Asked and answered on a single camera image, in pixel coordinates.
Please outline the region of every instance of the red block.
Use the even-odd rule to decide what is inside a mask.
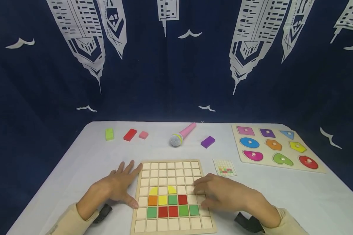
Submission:
[[[169,217],[177,217],[177,206],[169,206]]]
[[[123,137],[123,139],[126,140],[126,141],[130,141],[135,136],[136,133],[137,133],[137,130],[130,129],[127,132],[127,134]]]
[[[159,218],[167,217],[167,206],[162,206],[158,208],[158,217]]]
[[[178,195],[177,200],[179,205],[187,205],[187,195]]]

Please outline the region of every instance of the hand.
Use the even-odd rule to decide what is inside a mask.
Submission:
[[[137,201],[127,193],[127,188],[134,181],[135,177],[141,171],[142,163],[130,173],[135,162],[132,160],[129,165],[124,169],[124,162],[120,163],[118,170],[113,170],[111,173],[97,181],[97,185],[106,188],[109,198],[114,201],[123,201],[130,207],[137,209],[139,207]]]
[[[249,198],[258,191],[241,183],[209,173],[195,181],[195,192],[205,191],[208,198],[201,203],[203,208],[224,211],[244,211]]]

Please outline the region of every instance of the navy blue backdrop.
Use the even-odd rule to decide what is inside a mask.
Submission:
[[[353,28],[330,43],[353,0],[315,0],[281,63],[284,19],[234,95],[229,54],[242,1],[180,0],[178,20],[163,21],[167,37],[160,2],[123,1],[126,44],[118,49],[107,28],[102,33],[99,83],[73,55],[52,0],[0,1],[0,235],[84,126],[98,120],[283,123],[353,190],[353,48],[344,49],[353,46]],[[195,37],[181,39],[188,29]],[[19,38],[26,43],[13,45]],[[88,105],[97,112],[77,110]],[[208,105],[216,112],[199,108]]]

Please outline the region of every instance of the white table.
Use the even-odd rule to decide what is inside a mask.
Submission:
[[[231,160],[238,174],[233,180],[259,190],[273,205],[287,208],[311,235],[353,234],[353,192],[328,168],[326,174],[320,174],[242,163],[228,123],[198,123],[182,146],[170,147],[170,136],[187,125],[116,121],[88,124],[7,234],[45,234],[68,205],[77,202],[92,183],[116,169],[121,161],[181,158],[200,159],[204,174],[216,173],[212,159]],[[113,141],[105,141],[106,128],[114,129]],[[147,131],[149,136],[146,140],[135,136],[130,142],[124,141],[130,128],[138,134]],[[216,142],[205,149],[200,143],[207,136],[213,136]],[[135,190],[136,185],[132,185],[128,192],[134,196]],[[233,221],[235,216],[215,216],[218,234],[246,234]],[[129,207],[115,205],[104,222],[89,228],[86,234],[129,234],[131,218]]]

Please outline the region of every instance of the beige sleeve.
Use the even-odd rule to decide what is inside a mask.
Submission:
[[[276,228],[267,228],[262,225],[266,235],[308,235],[286,209],[276,209],[281,217],[280,225]]]
[[[87,220],[83,220],[77,212],[76,204],[68,206],[55,225],[46,235],[83,235],[99,215],[98,211]]]

